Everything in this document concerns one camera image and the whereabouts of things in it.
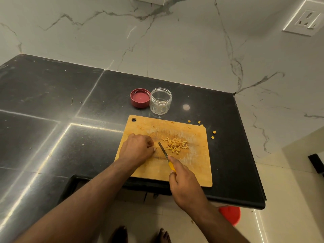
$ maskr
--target yellow knife handle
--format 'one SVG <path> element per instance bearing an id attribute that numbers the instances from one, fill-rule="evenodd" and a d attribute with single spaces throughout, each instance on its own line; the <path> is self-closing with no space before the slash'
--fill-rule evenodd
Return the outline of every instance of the yellow knife handle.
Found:
<path id="1" fill-rule="evenodd" d="M 173 170 L 175 173 L 177 173 L 176 169 L 173 166 L 173 163 L 169 162 L 169 167 L 171 168 L 171 170 Z"/>

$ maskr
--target black granite countertop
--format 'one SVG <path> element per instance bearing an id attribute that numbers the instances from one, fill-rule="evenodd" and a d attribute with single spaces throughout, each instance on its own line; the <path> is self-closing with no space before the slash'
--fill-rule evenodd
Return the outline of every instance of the black granite countertop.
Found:
<path id="1" fill-rule="evenodd" d="M 200 120 L 208 138 L 209 200 L 257 209 L 265 196 L 232 93 L 105 71 L 30 55 L 0 67 L 0 242 L 53 208 L 73 175 L 93 178 L 113 161 L 135 88 L 172 92 L 161 119 Z M 130 178 L 126 188 L 170 195 L 168 182 Z"/>

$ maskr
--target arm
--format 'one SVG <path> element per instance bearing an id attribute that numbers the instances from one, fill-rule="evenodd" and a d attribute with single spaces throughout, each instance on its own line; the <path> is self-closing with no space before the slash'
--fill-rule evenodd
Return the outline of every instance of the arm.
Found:
<path id="1" fill-rule="evenodd" d="M 169 156 L 177 173 L 169 176 L 170 189 L 176 204 L 197 224 L 209 243 L 249 243 L 209 203 L 195 174 L 179 160 Z"/>
<path id="2" fill-rule="evenodd" d="M 119 159 L 48 212 L 15 242 L 86 242 L 132 173 L 154 152 L 149 136 L 129 135 Z"/>

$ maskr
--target red lid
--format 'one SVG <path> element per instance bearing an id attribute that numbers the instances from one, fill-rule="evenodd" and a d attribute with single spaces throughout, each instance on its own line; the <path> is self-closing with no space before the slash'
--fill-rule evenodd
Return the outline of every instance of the red lid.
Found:
<path id="1" fill-rule="evenodd" d="M 218 210 L 233 226 L 241 219 L 241 209 L 237 206 L 223 206 Z"/>
<path id="2" fill-rule="evenodd" d="M 134 89 L 131 92 L 132 105 L 137 108 L 146 108 L 150 105 L 151 93 L 146 89 Z"/>

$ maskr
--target white tile floor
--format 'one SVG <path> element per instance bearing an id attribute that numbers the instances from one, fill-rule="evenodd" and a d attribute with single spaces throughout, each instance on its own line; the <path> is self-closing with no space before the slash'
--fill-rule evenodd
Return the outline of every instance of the white tile floor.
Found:
<path id="1" fill-rule="evenodd" d="M 256 163 L 267 196 L 266 208 L 241 208 L 237 229 L 252 243 L 324 242 L 324 178 L 310 168 L 307 152 L 324 149 L 324 128 Z M 99 242 L 126 225 L 130 243 L 149 242 L 160 227 L 172 242 L 207 242 L 172 197 L 153 198 L 122 190 L 108 212 Z"/>

